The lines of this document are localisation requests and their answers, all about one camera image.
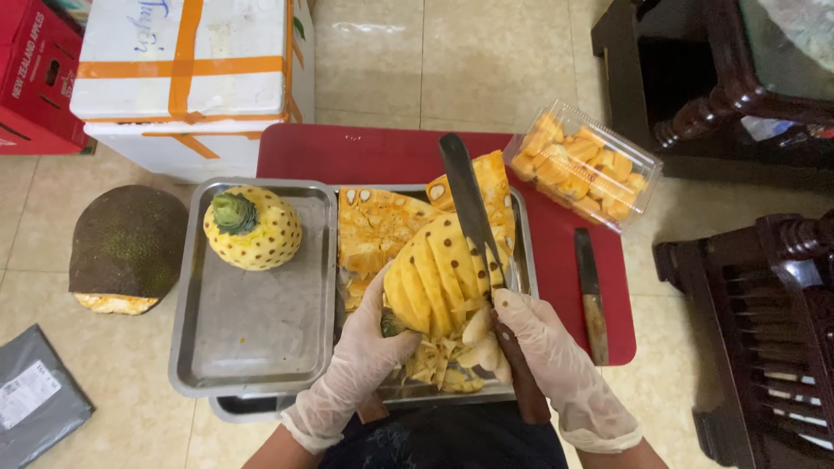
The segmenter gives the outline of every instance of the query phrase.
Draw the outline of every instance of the stainless steel tray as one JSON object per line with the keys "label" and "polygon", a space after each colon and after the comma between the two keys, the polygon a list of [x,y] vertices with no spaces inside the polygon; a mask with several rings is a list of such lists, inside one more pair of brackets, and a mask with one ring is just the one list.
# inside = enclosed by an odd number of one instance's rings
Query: stainless steel tray
{"label": "stainless steel tray", "polygon": [[[242,184],[272,190],[303,224],[293,259],[265,272],[221,260],[203,235],[215,194]],[[296,393],[333,354],[336,214],[333,189],[316,181],[215,178],[194,192],[188,217],[168,378],[188,397]]]}
{"label": "stainless steel tray", "polygon": [[[425,185],[367,185],[364,187],[386,189],[426,201]],[[533,249],[530,242],[530,224],[527,220],[527,208],[521,194],[510,188],[513,210],[515,212],[515,251],[510,258],[508,286],[514,290],[524,291],[535,298],[539,297],[539,288],[535,278],[535,264]],[[336,335],[340,333],[340,326],[344,323],[344,305],[340,300],[336,302]],[[511,401],[515,399],[512,386],[499,383],[491,373],[484,373],[484,388],[472,394],[447,394],[437,391],[437,387],[407,381],[405,386],[399,380],[387,380],[379,388],[385,405],[392,410],[416,406],[437,406],[455,404],[476,404],[493,401]],[[293,404],[292,396],[255,396],[238,395],[230,398],[212,398],[211,407],[214,413],[223,421],[233,423],[248,423],[254,421],[277,420],[280,411]]]}

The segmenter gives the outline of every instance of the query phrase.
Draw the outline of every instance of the clear plastic clamshell box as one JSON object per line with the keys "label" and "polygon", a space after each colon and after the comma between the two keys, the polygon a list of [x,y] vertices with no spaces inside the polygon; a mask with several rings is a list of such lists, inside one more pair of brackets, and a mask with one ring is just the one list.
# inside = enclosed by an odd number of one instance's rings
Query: clear plastic clamshell box
{"label": "clear plastic clamshell box", "polygon": [[663,166],[559,100],[507,144],[504,161],[539,192],[617,233],[646,210]]}

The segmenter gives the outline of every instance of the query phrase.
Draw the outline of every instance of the tile floor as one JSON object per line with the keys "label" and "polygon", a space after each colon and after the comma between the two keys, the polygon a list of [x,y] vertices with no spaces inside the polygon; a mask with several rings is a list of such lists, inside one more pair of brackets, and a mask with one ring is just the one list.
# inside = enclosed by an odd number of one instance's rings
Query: tile floor
{"label": "tile floor", "polygon": [[[553,98],[605,120],[603,71],[589,31],[608,3],[318,0],[317,120],[511,132]],[[206,400],[171,388],[175,292],[135,318],[91,315],[66,293],[76,219],[102,192],[131,183],[188,197],[188,188],[169,186],[105,147],[93,157],[0,158],[0,343],[40,323],[98,407],[31,467],[239,467],[276,424],[223,423]],[[671,467],[717,467],[701,454],[691,419],[714,377],[686,301],[656,279],[652,242],[711,235],[774,212],[817,217],[832,206],[817,194],[663,179],[651,210],[623,237],[638,351],[628,366],[602,373]]]}

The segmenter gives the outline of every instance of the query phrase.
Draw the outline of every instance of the disposable glove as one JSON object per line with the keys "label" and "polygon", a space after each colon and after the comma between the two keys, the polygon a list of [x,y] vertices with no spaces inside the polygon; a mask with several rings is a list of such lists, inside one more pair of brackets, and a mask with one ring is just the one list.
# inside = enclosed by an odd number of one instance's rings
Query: disposable glove
{"label": "disposable glove", "polygon": [[495,292],[495,310],[515,333],[536,384],[559,413],[565,441],[594,453],[617,453],[640,443],[637,420],[611,392],[550,303],[502,289]]}
{"label": "disposable glove", "polygon": [[345,321],[327,371],[310,389],[301,391],[295,404],[281,412],[295,440],[313,454],[342,439],[356,406],[394,369],[417,350],[420,334],[405,331],[383,338],[382,279],[386,266],[364,293],[362,304]]}

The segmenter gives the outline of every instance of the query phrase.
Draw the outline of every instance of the dark clothing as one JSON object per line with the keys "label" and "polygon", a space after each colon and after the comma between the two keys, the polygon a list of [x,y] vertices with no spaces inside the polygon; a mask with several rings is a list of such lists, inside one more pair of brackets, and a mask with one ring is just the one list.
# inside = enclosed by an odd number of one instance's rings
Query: dark clothing
{"label": "dark clothing", "polygon": [[555,467],[567,469],[551,424],[527,425],[514,401],[392,411],[362,425],[354,416],[320,469]]}

